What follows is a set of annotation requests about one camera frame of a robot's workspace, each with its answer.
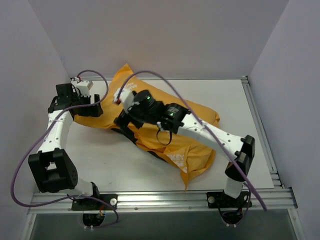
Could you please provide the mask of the yellow Mickey Mouse pillowcase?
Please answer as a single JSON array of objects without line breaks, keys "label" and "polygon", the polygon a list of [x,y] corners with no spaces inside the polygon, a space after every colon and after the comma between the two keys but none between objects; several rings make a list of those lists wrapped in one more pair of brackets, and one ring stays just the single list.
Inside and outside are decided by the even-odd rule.
[{"label": "yellow Mickey Mouse pillowcase", "polygon": [[[114,123],[114,119],[119,116],[122,107],[114,104],[113,99],[116,90],[121,87],[131,74],[133,74],[133,71],[127,63],[116,72],[108,86],[107,97],[100,103],[103,110],[103,114],[100,117],[76,115],[74,121],[86,127],[110,129],[122,134],[120,128]],[[157,101],[163,101],[164,104],[177,103],[185,107],[178,97],[170,95],[138,79],[136,76],[130,79],[125,88],[137,93],[142,90],[149,90]],[[220,116],[216,111],[189,100],[186,100],[186,102],[200,119],[220,128]],[[208,170],[215,160],[216,152],[213,149],[189,137],[173,134],[171,143],[164,145],[170,140],[170,134],[168,132],[160,132],[157,139],[158,127],[155,125],[147,123],[137,129],[132,123],[129,123],[128,128],[134,133],[135,144],[140,149],[175,168],[179,168],[185,190],[188,188],[189,181]]]}]

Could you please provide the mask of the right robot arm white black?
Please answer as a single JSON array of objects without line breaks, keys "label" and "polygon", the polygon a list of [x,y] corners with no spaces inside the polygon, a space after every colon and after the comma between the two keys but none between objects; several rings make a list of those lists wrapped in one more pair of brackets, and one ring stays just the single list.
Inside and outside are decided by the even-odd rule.
[{"label": "right robot arm white black", "polygon": [[160,131],[189,137],[225,155],[229,163],[225,169],[227,181],[222,200],[230,207],[240,201],[240,193],[255,156],[254,137],[240,137],[225,132],[195,117],[182,105],[155,100],[148,90],[135,92],[118,88],[113,95],[113,102],[123,107],[115,123],[124,131],[128,130],[129,123],[137,128],[151,124]]}]

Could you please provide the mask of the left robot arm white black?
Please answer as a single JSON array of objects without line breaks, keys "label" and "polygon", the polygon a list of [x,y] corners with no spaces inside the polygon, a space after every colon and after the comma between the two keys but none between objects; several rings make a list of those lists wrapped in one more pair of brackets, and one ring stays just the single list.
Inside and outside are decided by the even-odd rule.
[{"label": "left robot arm white black", "polygon": [[84,196],[83,204],[95,210],[101,203],[98,187],[79,177],[66,152],[68,133],[75,116],[99,117],[103,113],[100,96],[90,95],[92,86],[91,81],[56,85],[57,95],[48,108],[49,132],[37,153],[28,157],[28,165],[40,192]]}]

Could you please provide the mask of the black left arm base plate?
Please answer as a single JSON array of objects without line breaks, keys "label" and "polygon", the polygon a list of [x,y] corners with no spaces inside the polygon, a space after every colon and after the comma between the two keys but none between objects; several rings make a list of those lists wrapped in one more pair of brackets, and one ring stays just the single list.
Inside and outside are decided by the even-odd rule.
[{"label": "black left arm base plate", "polygon": [[118,195],[115,193],[101,193],[97,200],[92,197],[75,198],[72,201],[72,211],[94,211],[104,210],[111,211],[116,210],[118,204]]}]

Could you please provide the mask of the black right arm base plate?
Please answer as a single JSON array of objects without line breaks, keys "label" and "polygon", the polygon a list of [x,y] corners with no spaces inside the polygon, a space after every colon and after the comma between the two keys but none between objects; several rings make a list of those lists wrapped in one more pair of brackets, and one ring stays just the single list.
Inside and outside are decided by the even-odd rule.
[{"label": "black right arm base plate", "polygon": [[226,195],[223,191],[210,191],[206,193],[209,209],[238,209],[252,207],[249,200],[251,193],[248,190],[242,191],[237,198]]}]

